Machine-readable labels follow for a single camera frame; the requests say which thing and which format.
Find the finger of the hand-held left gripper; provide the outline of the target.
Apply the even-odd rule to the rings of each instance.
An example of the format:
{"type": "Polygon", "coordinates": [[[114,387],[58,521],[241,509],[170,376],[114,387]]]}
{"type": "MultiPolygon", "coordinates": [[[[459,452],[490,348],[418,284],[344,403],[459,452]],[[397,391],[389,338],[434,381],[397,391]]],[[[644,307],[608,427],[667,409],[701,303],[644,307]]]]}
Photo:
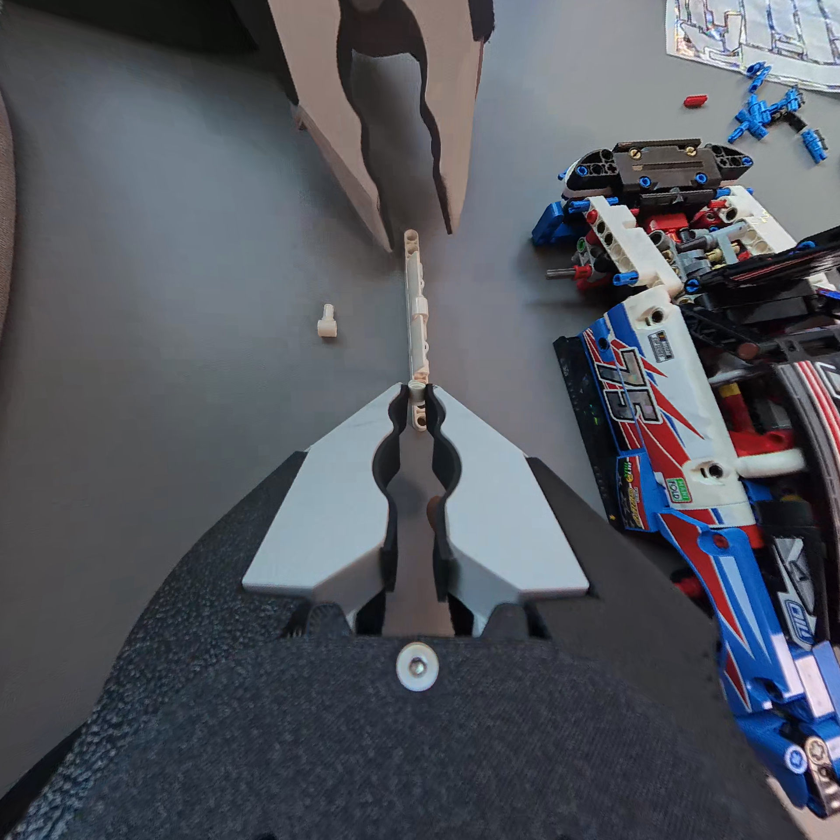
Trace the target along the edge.
{"type": "Polygon", "coordinates": [[[268,1],[297,93],[297,119],[309,131],[356,213],[378,245],[393,245],[380,193],[362,153],[362,122],[340,76],[340,3],[268,1]]]}
{"type": "Polygon", "coordinates": [[[487,41],[487,4],[405,1],[409,51],[421,68],[420,113],[445,229],[459,227],[466,200],[476,98],[487,41]]]}

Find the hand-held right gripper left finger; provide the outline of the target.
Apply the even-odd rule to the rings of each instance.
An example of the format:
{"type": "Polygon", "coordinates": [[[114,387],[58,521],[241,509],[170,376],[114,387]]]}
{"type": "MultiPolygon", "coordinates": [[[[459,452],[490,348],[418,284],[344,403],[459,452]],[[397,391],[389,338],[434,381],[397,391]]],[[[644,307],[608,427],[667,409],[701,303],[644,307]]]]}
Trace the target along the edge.
{"type": "Polygon", "coordinates": [[[340,606],[380,635],[397,569],[403,386],[393,385],[308,448],[248,567],[247,592],[340,606]]]}

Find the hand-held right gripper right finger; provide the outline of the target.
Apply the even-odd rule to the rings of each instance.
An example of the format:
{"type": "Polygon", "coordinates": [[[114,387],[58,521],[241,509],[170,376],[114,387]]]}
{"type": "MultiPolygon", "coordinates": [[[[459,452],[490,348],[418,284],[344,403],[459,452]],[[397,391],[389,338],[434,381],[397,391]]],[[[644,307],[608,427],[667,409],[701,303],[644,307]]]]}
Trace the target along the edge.
{"type": "Polygon", "coordinates": [[[576,558],[529,457],[443,388],[427,387],[437,598],[456,636],[479,636],[504,605],[587,595],[576,558]]]}

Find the white toy brick beam assembly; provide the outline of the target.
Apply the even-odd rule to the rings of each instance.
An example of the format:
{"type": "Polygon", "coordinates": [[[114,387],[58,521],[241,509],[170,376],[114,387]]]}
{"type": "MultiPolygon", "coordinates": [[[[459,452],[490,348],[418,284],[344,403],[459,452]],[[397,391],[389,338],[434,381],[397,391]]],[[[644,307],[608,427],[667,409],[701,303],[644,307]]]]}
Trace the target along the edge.
{"type": "Polygon", "coordinates": [[[408,338],[409,413],[418,432],[427,430],[425,393],[429,384],[427,343],[428,304],[425,297],[424,267],[418,232],[404,233],[405,288],[408,338]]]}

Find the toy brick race car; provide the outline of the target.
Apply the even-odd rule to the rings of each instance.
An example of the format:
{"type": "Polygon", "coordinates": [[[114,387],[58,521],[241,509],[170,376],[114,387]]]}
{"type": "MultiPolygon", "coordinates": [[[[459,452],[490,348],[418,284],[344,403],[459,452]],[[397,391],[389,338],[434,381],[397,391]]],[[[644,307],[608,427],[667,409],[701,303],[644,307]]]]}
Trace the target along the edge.
{"type": "Polygon", "coordinates": [[[838,814],[838,227],[793,239],[699,138],[564,173],[536,247],[612,306],[554,342],[605,512],[717,624],[721,690],[793,806],[838,814]]]}

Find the shiny sticker sheet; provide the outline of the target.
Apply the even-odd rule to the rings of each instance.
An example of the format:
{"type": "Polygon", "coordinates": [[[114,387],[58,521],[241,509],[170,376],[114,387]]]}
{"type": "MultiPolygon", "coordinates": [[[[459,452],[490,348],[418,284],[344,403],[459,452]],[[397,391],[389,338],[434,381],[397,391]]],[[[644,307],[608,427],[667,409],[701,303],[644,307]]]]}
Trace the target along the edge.
{"type": "Polygon", "coordinates": [[[839,92],[838,1],[667,1],[671,56],[745,75],[758,62],[769,81],[839,92]]]}

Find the pile of blue toy pins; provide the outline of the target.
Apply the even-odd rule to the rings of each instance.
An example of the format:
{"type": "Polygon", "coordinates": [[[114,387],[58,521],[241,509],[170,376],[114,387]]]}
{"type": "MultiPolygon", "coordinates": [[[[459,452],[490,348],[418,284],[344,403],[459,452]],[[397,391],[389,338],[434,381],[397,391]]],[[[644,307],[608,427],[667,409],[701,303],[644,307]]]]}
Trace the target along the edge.
{"type": "Polygon", "coordinates": [[[745,133],[756,140],[762,140],[767,136],[769,126],[785,123],[801,140],[813,162],[817,165],[823,163],[827,159],[828,147],[821,131],[809,126],[801,116],[805,96],[799,87],[793,85],[780,100],[773,103],[760,99],[759,90],[771,70],[772,66],[765,61],[754,62],[747,67],[745,72],[750,79],[749,97],[736,114],[738,127],[730,133],[728,141],[733,143],[745,133]]]}

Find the person's beige sweatshirt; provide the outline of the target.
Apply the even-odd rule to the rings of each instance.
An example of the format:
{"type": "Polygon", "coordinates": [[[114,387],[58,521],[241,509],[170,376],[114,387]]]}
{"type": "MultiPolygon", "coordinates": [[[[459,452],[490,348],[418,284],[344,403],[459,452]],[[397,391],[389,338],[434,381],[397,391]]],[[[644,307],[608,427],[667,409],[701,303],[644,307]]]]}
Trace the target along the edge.
{"type": "Polygon", "coordinates": [[[14,137],[1,97],[1,335],[7,318],[14,267],[17,211],[14,137]]]}

